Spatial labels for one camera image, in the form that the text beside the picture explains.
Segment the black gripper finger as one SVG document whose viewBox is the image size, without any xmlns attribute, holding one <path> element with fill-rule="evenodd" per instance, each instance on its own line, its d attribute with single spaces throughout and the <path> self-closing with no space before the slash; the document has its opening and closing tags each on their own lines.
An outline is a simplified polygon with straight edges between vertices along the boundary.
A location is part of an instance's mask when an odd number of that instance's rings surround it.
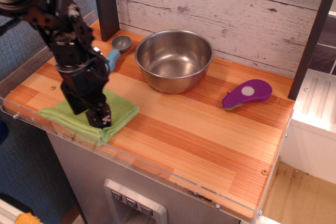
<svg viewBox="0 0 336 224">
<path fill-rule="evenodd" d="M 72 95 L 71 93 L 64 92 L 64 96 L 75 115 L 78 115 L 89 109 L 84 102 L 82 102 L 78 97 Z"/>
<path fill-rule="evenodd" d="M 87 110 L 86 117 L 93 127 L 104 128 L 111 126 L 111 111 L 107 103 L 99 103 L 97 108 Z"/>
</svg>

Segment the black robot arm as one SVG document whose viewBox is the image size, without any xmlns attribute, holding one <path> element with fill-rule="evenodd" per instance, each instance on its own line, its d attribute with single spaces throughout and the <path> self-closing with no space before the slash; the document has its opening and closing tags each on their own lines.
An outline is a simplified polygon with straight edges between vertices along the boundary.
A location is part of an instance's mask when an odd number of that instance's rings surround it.
<svg viewBox="0 0 336 224">
<path fill-rule="evenodd" d="M 21 21 L 39 32 L 55 57 L 61 90 L 73 113 L 85 112 L 93 127 L 110 126 L 111 111 L 103 94 L 108 62 L 92 46 L 92 29 L 74 0 L 1 0 L 1 15 L 10 18 L 1 26 L 2 34 Z"/>
</svg>

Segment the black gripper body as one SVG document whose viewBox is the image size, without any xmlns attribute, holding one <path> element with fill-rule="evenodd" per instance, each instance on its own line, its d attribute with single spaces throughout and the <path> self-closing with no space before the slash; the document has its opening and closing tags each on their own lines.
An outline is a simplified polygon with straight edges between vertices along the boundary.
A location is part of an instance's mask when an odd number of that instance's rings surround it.
<svg viewBox="0 0 336 224">
<path fill-rule="evenodd" d="M 78 97 L 89 109 L 106 103 L 102 90 L 108 81 L 107 60 L 97 47 L 83 49 L 73 40 L 54 42 L 54 56 L 63 93 Z"/>
</svg>

